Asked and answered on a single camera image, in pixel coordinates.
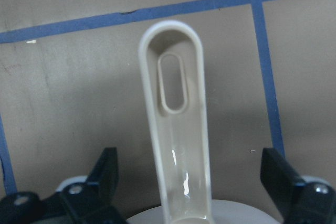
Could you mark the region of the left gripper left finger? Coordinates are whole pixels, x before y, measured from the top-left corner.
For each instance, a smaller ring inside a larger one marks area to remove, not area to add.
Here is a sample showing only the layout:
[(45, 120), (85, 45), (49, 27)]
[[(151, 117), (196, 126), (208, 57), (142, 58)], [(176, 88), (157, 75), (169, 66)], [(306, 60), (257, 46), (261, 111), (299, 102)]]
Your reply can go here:
[(117, 184), (117, 149), (105, 148), (84, 182), (70, 183), (44, 200), (31, 191), (1, 199), (1, 223), (118, 223), (111, 205)]

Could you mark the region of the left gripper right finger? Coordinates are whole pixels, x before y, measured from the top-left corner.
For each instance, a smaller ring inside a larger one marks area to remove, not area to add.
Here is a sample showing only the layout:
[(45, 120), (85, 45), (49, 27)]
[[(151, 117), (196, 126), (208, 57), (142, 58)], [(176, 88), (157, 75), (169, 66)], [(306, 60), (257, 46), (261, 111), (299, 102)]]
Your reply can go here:
[(335, 223), (335, 189), (324, 179), (299, 175), (274, 148), (264, 148), (260, 180), (283, 223)]

